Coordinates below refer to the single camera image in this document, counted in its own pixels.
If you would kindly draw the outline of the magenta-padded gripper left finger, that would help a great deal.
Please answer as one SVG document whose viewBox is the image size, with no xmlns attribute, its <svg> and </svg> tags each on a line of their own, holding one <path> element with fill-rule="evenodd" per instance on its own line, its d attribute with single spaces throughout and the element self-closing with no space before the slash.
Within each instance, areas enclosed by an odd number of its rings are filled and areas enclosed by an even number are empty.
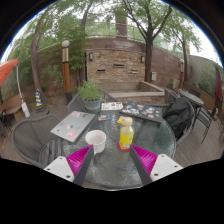
<svg viewBox="0 0 224 224">
<path fill-rule="evenodd" d="M 89 145 L 68 157 L 57 157 L 44 170 L 82 186 L 93 156 L 93 146 Z"/>
</svg>

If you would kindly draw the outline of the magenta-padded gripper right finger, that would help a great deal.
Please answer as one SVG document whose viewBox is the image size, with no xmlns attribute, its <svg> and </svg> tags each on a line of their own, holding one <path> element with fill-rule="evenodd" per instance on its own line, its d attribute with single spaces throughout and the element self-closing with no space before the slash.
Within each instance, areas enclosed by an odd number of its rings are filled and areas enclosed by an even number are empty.
<svg viewBox="0 0 224 224">
<path fill-rule="evenodd" d="M 130 146 L 129 153 L 143 185 L 147 185 L 182 169 L 181 165 L 166 154 L 156 155 L 135 145 Z"/>
</svg>

